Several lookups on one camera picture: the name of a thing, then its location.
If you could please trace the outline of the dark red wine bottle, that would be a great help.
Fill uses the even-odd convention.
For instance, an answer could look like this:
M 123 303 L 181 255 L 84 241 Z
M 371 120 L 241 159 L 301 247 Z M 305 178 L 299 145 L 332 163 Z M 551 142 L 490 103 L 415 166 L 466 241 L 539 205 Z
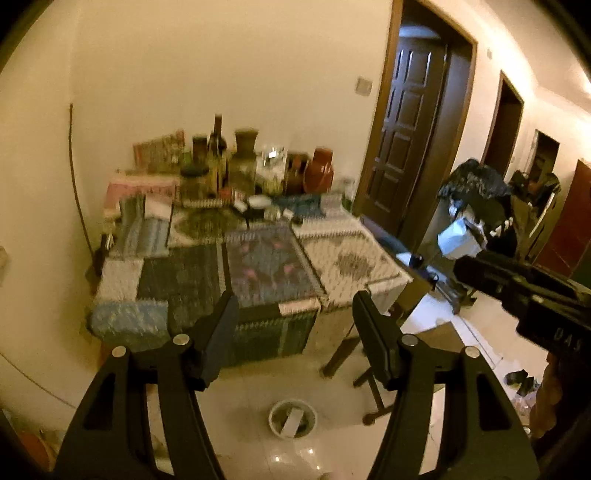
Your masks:
M 215 192 L 224 187 L 226 176 L 225 152 L 228 149 L 225 139 L 222 136 L 222 116 L 214 116 L 213 130 L 208 141 L 209 165 L 215 178 Z

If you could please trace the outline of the black box on table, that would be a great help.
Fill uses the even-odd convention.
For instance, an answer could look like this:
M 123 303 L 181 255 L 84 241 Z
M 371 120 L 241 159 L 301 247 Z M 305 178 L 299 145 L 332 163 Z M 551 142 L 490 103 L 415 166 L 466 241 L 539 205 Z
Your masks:
M 287 196 L 304 194 L 304 171 L 309 159 L 305 152 L 287 153 L 286 171 L 283 176 L 283 191 Z

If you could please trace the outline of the red thermos jug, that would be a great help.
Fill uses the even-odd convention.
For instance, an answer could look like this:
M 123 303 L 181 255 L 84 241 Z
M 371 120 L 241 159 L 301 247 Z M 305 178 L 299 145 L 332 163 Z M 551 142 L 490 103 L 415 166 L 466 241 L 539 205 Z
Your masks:
M 332 187 L 334 179 L 334 167 L 332 166 L 332 155 L 329 148 L 318 147 L 315 149 L 311 162 L 304 170 L 304 192 L 307 194 L 324 194 Z

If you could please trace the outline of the white paper on chair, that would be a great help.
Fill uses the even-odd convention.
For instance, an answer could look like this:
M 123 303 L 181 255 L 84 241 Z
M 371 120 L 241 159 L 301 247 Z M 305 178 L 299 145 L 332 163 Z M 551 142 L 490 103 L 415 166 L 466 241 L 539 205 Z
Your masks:
M 475 257 L 482 251 L 481 245 L 463 218 L 454 221 L 443 230 L 437 240 L 442 255 L 450 260 L 457 260 L 466 255 Z

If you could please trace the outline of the patchwork patterned tablecloth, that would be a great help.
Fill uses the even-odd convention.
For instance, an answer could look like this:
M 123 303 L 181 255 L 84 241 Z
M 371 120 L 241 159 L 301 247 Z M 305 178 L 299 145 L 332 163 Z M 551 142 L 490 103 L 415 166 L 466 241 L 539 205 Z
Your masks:
M 338 195 L 271 200 L 252 210 L 219 199 L 121 199 L 102 240 L 90 332 L 147 351 L 211 315 L 230 292 L 240 316 L 228 364 L 239 365 L 329 351 L 351 332 L 356 292 L 368 291 L 385 313 L 411 284 Z

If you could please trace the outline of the dark brown lidded jar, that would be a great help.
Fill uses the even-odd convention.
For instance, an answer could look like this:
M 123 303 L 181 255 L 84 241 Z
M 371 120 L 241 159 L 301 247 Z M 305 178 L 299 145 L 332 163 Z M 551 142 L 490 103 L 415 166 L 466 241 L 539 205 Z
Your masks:
M 192 137 L 192 158 L 195 164 L 205 163 L 208 151 L 208 138 L 202 135 Z

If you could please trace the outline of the black-lidded glass jar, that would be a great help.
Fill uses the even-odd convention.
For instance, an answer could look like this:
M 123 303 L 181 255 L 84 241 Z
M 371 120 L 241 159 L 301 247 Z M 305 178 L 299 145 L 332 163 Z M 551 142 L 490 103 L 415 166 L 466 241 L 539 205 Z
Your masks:
M 208 167 L 204 164 L 190 164 L 181 168 L 180 199 L 182 202 L 207 198 L 208 171 Z

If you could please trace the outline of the brown wooden door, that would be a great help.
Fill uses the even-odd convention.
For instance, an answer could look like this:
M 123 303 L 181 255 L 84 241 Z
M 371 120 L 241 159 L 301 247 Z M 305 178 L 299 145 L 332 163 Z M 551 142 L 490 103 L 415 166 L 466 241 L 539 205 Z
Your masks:
M 397 235 L 418 181 L 445 77 L 441 40 L 399 40 L 377 153 L 363 168 L 361 213 Z

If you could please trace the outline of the pink embroidered cloth bag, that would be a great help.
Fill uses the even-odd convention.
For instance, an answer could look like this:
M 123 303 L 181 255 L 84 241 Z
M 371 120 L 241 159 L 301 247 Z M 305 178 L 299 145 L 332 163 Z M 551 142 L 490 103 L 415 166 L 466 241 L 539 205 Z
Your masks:
M 117 174 L 108 182 L 103 214 L 105 217 L 118 217 L 120 200 L 135 195 L 155 195 L 173 199 L 178 185 L 179 178 L 172 175 Z

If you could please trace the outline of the red patterned snack packet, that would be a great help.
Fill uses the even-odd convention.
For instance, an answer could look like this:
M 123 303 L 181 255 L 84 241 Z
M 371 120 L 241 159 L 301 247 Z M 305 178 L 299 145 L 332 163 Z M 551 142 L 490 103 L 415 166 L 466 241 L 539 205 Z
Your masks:
M 133 145 L 134 167 L 151 174 L 173 173 L 180 168 L 185 150 L 183 130 Z

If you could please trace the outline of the white cardboard box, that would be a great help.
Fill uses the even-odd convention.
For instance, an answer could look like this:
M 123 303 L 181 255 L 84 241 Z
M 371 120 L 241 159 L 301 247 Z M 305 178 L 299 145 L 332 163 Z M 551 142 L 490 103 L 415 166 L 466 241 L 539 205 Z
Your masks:
M 304 410 L 293 407 L 287 412 L 287 417 L 280 429 L 280 435 L 284 438 L 294 438 L 297 436 L 297 431 L 300 429 L 301 421 L 304 419 Z

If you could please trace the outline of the large clear glass jar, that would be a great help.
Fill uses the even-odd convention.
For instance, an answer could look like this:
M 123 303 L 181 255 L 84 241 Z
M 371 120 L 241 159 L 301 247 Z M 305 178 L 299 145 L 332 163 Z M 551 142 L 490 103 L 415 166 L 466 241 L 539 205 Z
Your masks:
M 256 193 L 256 156 L 233 154 L 228 160 L 228 186 L 235 195 Z

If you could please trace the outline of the crumpled silver foil bag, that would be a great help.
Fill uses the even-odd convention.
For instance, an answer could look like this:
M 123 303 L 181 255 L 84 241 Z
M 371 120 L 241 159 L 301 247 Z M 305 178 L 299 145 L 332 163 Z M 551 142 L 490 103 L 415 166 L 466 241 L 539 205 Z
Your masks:
M 263 147 L 263 168 L 274 168 L 283 164 L 287 158 L 287 151 L 283 146 L 266 145 Z

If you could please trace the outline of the brown clay vase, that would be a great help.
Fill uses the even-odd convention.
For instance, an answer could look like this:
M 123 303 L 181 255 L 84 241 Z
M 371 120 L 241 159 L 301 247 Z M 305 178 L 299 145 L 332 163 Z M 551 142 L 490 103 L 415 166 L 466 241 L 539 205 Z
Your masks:
M 256 154 L 256 138 L 259 130 L 242 128 L 235 130 L 236 154 L 246 157 Z

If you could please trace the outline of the dark floral cloth pile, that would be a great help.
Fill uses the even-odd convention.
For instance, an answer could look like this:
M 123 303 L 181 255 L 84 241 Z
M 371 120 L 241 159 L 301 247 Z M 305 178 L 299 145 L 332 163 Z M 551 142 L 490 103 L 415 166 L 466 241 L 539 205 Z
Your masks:
M 492 167 L 471 158 L 444 181 L 438 198 L 456 208 L 455 216 L 468 209 L 473 225 L 486 241 L 486 250 L 514 258 L 517 253 L 517 231 L 512 190 Z

